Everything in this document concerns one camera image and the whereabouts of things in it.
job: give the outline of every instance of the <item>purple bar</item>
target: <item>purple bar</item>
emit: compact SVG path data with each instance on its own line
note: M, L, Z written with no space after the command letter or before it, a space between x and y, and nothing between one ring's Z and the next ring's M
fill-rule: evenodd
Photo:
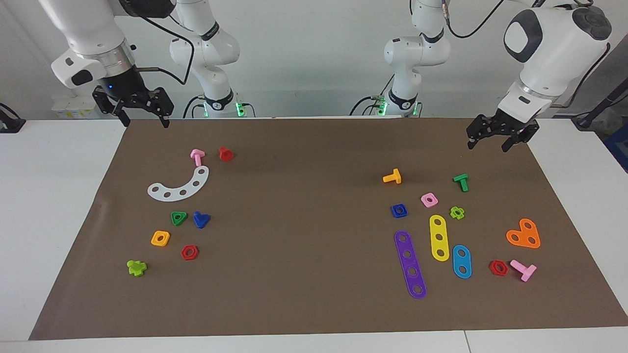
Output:
M414 253L412 238L407 232L399 231L394 235L394 242L397 245L397 253L401 268L403 268L403 275L406 278L408 293L415 299L421 299L428 293L428 289L423 281L419 261Z

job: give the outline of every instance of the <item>toy piece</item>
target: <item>toy piece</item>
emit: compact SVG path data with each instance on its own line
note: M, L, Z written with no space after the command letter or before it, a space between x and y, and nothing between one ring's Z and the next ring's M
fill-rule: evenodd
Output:
M467 185L467 179L469 178L468 175L466 174L460 174L459 176L456 176L453 181L460 183L460 188L462 188L462 192L467 192L469 191L469 186Z
M202 165L194 169L192 179L182 187L167 188L162 183L154 183L148 187L148 195L157 201L174 202L185 200L197 193L209 177L209 168Z
M396 182L397 184L401 184L401 174L397 168L392 170L392 174L384 176L382 178L384 183Z
M194 160L194 163L196 163L197 167L203 165L203 163L200 162L200 159L204 156L205 152L201 151L200 149L193 149L190 153L190 158Z
M194 212L194 216L192 218L194 218L194 223L197 227L199 229L203 229L209 223L209 220L212 219L212 216L196 211Z
M407 232L399 231L394 235L394 242L397 246L403 275L406 278L408 293L414 299L421 299L427 295L428 289L421 274L421 267L416 258L414 246L412 246L412 238Z
M229 148L221 147L221 148L218 149L218 157L223 162L228 162L228 161L234 159L234 153L231 152L231 150Z
M493 260L489 265L490 271L493 272L494 275L503 277L508 273L508 266L506 263L501 260Z
M512 245L531 247L538 249L541 246L541 238L536 224L533 221L523 218L519 221L520 231L511 230L506 232L506 239Z
M194 260L198 256L198 248L196 245L186 245L181 250L181 257L185 261Z
M430 241L432 256L439 261L449 259L449 241L447 240L447 223L440 215L430 217Z
M453 247L453 272L463 280L471 277L471 252L464 245Z
M457 220L461 220L465 217L465 211L457 206L452 207L451 213L449 214L452 218L455 218Z
M521 280L527 282L530 279L530 276L536 271L535 265L530 265L530 267L523 266L519 261L512 260L511 266L517 271L521 272Z
M170 240L170 233L166 231L156 231L151 239L151 244L154 246L166 246Z
M144 274L144 271L148 268L148 266L142 261L133 261L129 260L126 263L126 267L129 268L129 274L132 274L135 277L140 277Z
M433 193L430 192L421 196L421 202L423 202L423 205L425 205L425 207L430 208L438 204L438 199L434 196Z
M174 211L170 214L170 220L172 220L172 224L177 227L181 225L181 223L183 223L183 221L186 219L188 219L187 212Z
M392 215L395 218L402 218L408 215L408 210L404 204L394 205L391 207Z

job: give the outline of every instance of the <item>blue heart-shaped piece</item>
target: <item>blue heart-shaped piece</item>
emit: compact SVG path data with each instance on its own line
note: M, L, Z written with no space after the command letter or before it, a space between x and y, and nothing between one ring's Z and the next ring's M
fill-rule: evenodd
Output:
M196 223L199 229L203 229L212 219L212 216L208 214L202 214L199 211L194 212L194 223Z

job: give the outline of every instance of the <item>white curved piece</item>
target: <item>white curved piece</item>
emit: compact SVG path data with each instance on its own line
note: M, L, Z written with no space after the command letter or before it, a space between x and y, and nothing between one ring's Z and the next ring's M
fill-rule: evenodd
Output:
M209 168L202 165L194 169L192 179L182 187L167 188L162 183L154 183L148 187L148 195L157 201L174 202L185 200L197 193L209 177Z

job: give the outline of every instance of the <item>red toy piece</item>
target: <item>red toy piece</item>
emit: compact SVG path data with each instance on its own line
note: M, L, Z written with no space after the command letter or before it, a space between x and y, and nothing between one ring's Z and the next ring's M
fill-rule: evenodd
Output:
M491 261L489 268L496 276L503 277L508 273L508 266L506 266L506 263L501 260Z
M218 149L218 157L220 157L223 162L228 162L234 159L234 153L231 152L229 148L221 147Z
M181 257L185 260L194 260L198 256L198 248L196 245L186 245L181 250Z

